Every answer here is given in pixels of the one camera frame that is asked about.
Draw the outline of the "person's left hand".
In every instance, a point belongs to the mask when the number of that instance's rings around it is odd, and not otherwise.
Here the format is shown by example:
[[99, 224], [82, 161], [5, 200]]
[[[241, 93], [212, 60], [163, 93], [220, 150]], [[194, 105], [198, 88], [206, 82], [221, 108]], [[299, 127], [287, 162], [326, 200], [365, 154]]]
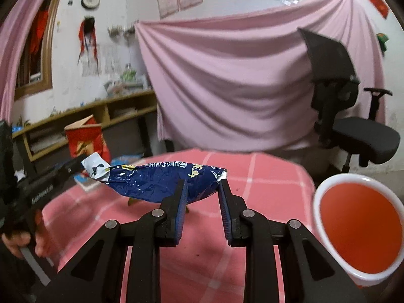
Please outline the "person's left hand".
[[[38, 257], [50, 257], [52, 251], [52, 239], [49, 231], [44, 224], [42, 212], [36, 211], [35, 214], [36, 232], [34, 251]], [[17, 231], [10, 235], [2, 234], [1, 240], [6, 248], [18, 259], [23, 259], [21, 249], [25, 248], [31, 241], [31, 235], [28, 232]]]

